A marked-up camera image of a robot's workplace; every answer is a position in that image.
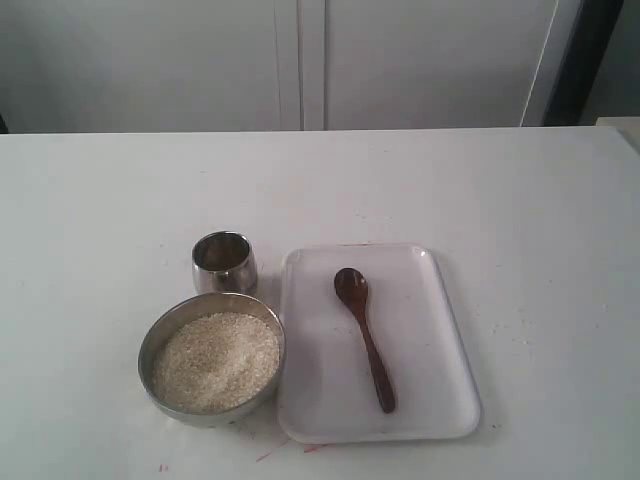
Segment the red mark on table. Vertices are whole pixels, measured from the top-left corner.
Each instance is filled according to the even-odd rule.
[[[317,452],[318,450],[320,450],[321,448],[326,447],[327,444],[325,443],[324,445],[307,445],[306,447],[304,447],[303,452],[304,453],[313,453],[313,452]]]
[[[265,458],[267,458],[269,455],[271,455],[273,452],[275,452],[277,449],[284,447],[287,443],[289,443],[289,440],[291,440],[290,438],[287,438],[286,440],[284,440],[280,445],[278,445],[276,448],[274,448],[273,450],[268,451],[267,453],[265,453],[264,455],[262,455],[261,457],[256,458],[256,463],[261,462],[262,460],[264,460]]]

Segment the steel bowl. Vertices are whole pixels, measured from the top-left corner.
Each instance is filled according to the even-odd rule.
[[[215,413],[190,413],[180,410],[160,400],[153,391],[151,374],[156,355],[169,338],[181,327],[203,315],[222,312],[246,313],[263,320],[276,334],[280,347],[280,362],[273,377],[256,395],[237,407]],[[260,300],[239,293],[207,293],[190,298],[176,305],[162,315],[142,341],[138,355],[138,373],[147,394],[153,403],[165,414],[181,422],[196,427],[216,427],[238,420],[267,399],[276,389],[285,356],[285,337],[280,320],[273,311]]]

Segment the table surface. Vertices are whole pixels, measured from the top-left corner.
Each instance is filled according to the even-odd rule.
[[[640,472],[640,157],[614,129],[5,136],[0,158],[5,478]],[[273,403],[215,430],[165,417],[138,348],[219,229],[251,239],[275,308],[292,249],[432,249],[478,430],[313,450]]]

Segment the white tray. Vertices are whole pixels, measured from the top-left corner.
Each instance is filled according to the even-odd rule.
[[[369,283],[368,319],[397,396],[380,409],[360,330],[335,294],[343,267]],[[443,439],[471,433],[480,404],[432,255],[416,245],[296,250],[284,261],[284,431],[303,443]]]

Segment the wooden spoon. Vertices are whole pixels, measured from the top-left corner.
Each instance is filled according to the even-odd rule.
[[[367,355],[369,356],[369,365],[371,367],[371,376],[373,384],[376,387],[378,401],[384,413],[391,413],[396,409],[396,397],[393,393],[393,387],[389,381],[387,369],[382,363],[378,349],[373,343],[371,332],[367,326],[367,297],[369,296],[369,287],[367,281],[358,270],[354,268],[343,268],[336,273],[333,279],[333,285],[336,289],[338,298],[356,317],[364,344],[367,347]]]

